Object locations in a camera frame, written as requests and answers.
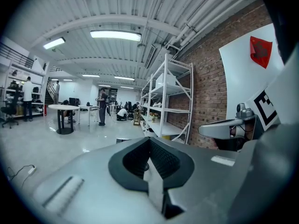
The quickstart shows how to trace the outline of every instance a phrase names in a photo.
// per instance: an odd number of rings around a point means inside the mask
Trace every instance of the table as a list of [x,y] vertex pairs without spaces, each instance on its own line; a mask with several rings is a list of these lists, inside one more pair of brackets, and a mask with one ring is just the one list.
[[90,126],[90,110],[92,110],[93,108],[97,108],[98,110],[98,114],[96,115],[97,116],[97,121],[99,121],[99,106],[97,105],[94,105],[94,106],[86,106],[86,105],[79,105],[80,109],[79,109],[79,115],[78,115],[78,119],[79,119],[79,122],[78,124],[80,124],[80,110],[81,109],[88,109],[88,126]]
[[[72,106],[72,105],[49,105],[49,108],[50,109],[53,109],[53,110],[57,110],[57,119],[58,119],[58,130],[56,130],[56,132],[58,134],[70,134],[72,132],[74,132],[74,128],[73,128],[73,112],[74,110],[78,110],[80,109],[79,107],[77,106]],[[70,115],[71,115],[71,127],[68,128],[68,127],[64,127],[64,115],[63,115],[63,111],[65,110],[70,110]]]
[[113,110],[114,110],[114,113],[116,113],[116,107],[117,107],[118,105],[110,105],[110,108],[112,107],[112,112],[111,112],[111,114],[112,114],[112,116],[113,116]]

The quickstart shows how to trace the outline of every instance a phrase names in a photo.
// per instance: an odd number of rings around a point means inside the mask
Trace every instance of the white floor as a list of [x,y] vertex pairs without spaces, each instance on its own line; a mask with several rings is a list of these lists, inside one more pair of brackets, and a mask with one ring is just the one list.
[[[116,138],[144,137],[140,126],[134,126],[131,121],[117,122],[115,115],[106,116],[105,123],[105,126],[98,126],[95,116],[91,116],[88,126],[88,113],[81,112],[80,124],[74,125],[74,132],[60,135],[56,133],[57,112],[48,109],[47,116],[34,117],[32,122],[19,120],[19,125],[12,129],[8,125],[0,127],[2,165],[5,169],[11,167],[15,173],[24,165],[37,167],[23,186],[30,195],[44,178],[78,155],[113,145]],[[21,186],[29,170],[30,167],[24,168],[12,182]]]

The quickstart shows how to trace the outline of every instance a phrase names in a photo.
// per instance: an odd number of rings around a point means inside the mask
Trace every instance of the white metal shelving unit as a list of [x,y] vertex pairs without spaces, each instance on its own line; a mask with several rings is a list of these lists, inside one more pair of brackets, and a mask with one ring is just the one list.
[[[163,74],[163,83],[153,88],[153,80],[159,75]],[[174,75],[176,77],[176,84],[171,85],[167,83],[167,75]],[[190,88],[185,88],[181,85],[178,79],[190,75]],[[149,86],[149,91],[147,94],[143,95],[147,87]],[[180,110],[180,109],[172,109],[168,108],[169,97],[178,94],[185,94],[189,100],[189,109],[188,110]],[[150,101],[153,98],[162,98],[162,107],[152,107],[150,106]],[[148,105],[144,105],[142,100],[144,98],[148,99]],[[186,144],[189,138],[190,126],[191,126],[191,118],[192,118],[192,106],[193,106],[193,64],[185,64],[173,59],[168,58],[168,54],[165,54],[165,60],[160,65],[158,70],[150,76],[150,80],[147,82],[145,87],[141,92],[141,104],[143,107],[147,108],[147,115],[142,115],[143,119],[146,121],[146,129],[149,127],[155,132],[158,137],[162,137],[165,135],[177,135],[173,141],[177,140],[182,134],[185,134],[184,143]],[[161,119],[156,122],[152,122],[149,120],[150,109],[160,111]],[[188,122],[184,129],[180,129],[170,123],[167,122],[167,113],[187,113],[188,114]]]
[[[8,89],[8,86],[10,85],[10,83],[13,81],[13,80],[16,80],[16,81],[24,81],[26,82],[27,80],[24,78],[24,77],[16,77],[16,76],[12,76],[10,74],[11,70],[13,69],[18,69],[18,70],[22,70],[22,71],[25,71],[29,74],[29,76],[31,76],[31,83],[34,84],[34,85],[37,85],[39,87],[39,92],[32,92],[33,95],[38,95],[39,96],[39,99],[41,100],[41,103],[37,103],[37,102],[32,102],[32,105],[42,105],[43,106],[43,113],[38,113],[38,112],[32,112],[32,115],[45,115],[44,114],[44,97],[41,93],[41,90],[42,90],[42,87],[43,87],[43,82],[44,82],[44,77],[45,75],[42,74],[42,73],[39,73],[35,70],[32,70],[28,67],[25,67],[25,66],[22,66],[22,65],[19,65],[19,64],[15,64],[15,63],[10,63],[10,66],[7,70],[7,76],[6,76],[6,80],[5,80],[5,90],[4,90],[4,100],[6,100],[6,93],[9,91],[9,92],[15,92],[15,90],[11,90],[11,89]],[[36,82],[34,80],[32,80],[32,74],[38,76],[38,77],[42,77],[41,79],[41,82]],[[14,117],[22,117],[23,115],[14,115]]]

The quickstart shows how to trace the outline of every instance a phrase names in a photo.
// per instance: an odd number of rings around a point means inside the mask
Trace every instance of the fluorescent light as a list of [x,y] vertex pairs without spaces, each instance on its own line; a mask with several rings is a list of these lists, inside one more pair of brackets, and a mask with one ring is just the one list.
[[128,77],[114,77],[116,79],[123,79],[123,80],[132,80],[132,81],[135,81],[134,78],[128,78]]
[[100,77],[99,75],[87,75],[87,74],[84,74],[82,76],[84,76],[84,77]]
[[126,86],[121,86],[121,88],[134,89],[133,87],[126,87]]
[[63,37],[60,37],[60,38],[58,38],[55,41],[52,41],[52,42],[50,42],[48,44],[45,44],[43,47],[45,49],[49,49],[51,47],[55,47],[55,46],[58,46],[58,45],[63,44],[63,43],[65,43],[65,39]]
[[95,30],[91,31],[90,35],[92,38],[119,38],[119,39],[127,39],[136,42],[140,42],[141,34],[135,32],[126,32],[126,31],[108,31],[108,30]]

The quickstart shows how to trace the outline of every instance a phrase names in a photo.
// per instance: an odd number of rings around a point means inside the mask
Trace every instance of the staircase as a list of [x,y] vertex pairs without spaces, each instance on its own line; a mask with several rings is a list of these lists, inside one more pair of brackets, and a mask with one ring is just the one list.
[[54,100],[52,99],[48,89],[46,89],[46,96],[45,96],[45,105],[52,105],[54,104]]
[[46,96],[45,96],[45,105],[52,105],[54,104],[54,94],[55,94],[55,90],[51,84],[50,79],[48,79],[47,82],[47,89],[46,89]]

